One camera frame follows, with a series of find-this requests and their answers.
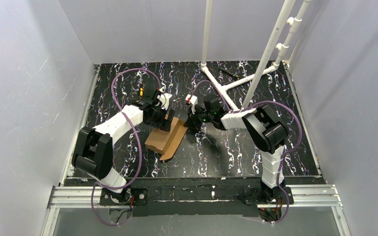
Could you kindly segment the brown cardboard box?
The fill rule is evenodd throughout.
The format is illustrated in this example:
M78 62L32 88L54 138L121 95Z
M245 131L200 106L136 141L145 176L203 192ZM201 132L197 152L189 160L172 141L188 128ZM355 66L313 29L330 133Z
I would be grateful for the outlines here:
M160 161L168 161L177 151L187 129L181 119L174 117L170 131L166 132L153 128L145 141L145 146L148 150L158 153L160 155Z

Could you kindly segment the white PVC pipe frame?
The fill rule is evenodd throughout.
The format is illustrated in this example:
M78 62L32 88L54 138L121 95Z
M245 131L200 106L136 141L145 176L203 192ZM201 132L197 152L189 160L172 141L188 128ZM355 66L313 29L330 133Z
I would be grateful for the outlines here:
M205 6L200 70L217 89L226 106L240 107L228 90L251 82L242 108L249 105L260 78L281 66L293 52L293 40L304 23L311 0L208 0ZM255 72L221 85L208 61L257 60Z

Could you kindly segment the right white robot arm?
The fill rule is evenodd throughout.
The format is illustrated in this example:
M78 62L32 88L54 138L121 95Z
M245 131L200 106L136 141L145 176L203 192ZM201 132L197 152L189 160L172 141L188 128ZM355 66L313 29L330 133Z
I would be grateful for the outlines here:
M277 201L285 188L281 163L288 130L276 113L268 105L231 112L220 105L215 95L206 96L203 105L198 104L194 95L187 95L185 100L188 105L185 127L199 131L202 124L211 123L219 130L245 129L260 150L263 167L260 186L242 189L237 198L247 205Z

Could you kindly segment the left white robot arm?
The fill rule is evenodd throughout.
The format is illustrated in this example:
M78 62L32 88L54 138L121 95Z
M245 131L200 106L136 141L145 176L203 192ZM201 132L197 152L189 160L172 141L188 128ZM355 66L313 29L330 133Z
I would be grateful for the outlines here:
M73 167L93 177L102 187L120 194L129 183L113 167L114 144L142 123L170 131L174 116L171 99L171 94L156 90L153 95L132 100L105 122L81 128L71 161Z

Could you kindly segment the aluminium base frame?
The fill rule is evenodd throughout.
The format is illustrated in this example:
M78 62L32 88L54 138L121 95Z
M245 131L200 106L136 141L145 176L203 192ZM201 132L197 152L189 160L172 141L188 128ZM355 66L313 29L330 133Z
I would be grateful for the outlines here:
M173 95L176 115L186 120L186 94L206 79L200 62L105 63L97 66L94 90L84 118L93 127L113 117L118 108L111 96L111 83L120 73L144 68L156 73L165 91ZM287 67L261 78L253 102L276 100L301 111ZM119 205L95 180L70 166L61 187L50 197L49 216L43 236L333 236L345 235L342 202L335 185L325 183L311 142L302 124L302 142L287 155L283 174L290 206L280 224L270 221L285 212L276 202L256 201L263 174L263 158L246 130L221 131L203 124L200 131L188 131L170 161L144 145L152 128L136 128L142 145L142 166L129 187L133 201Z

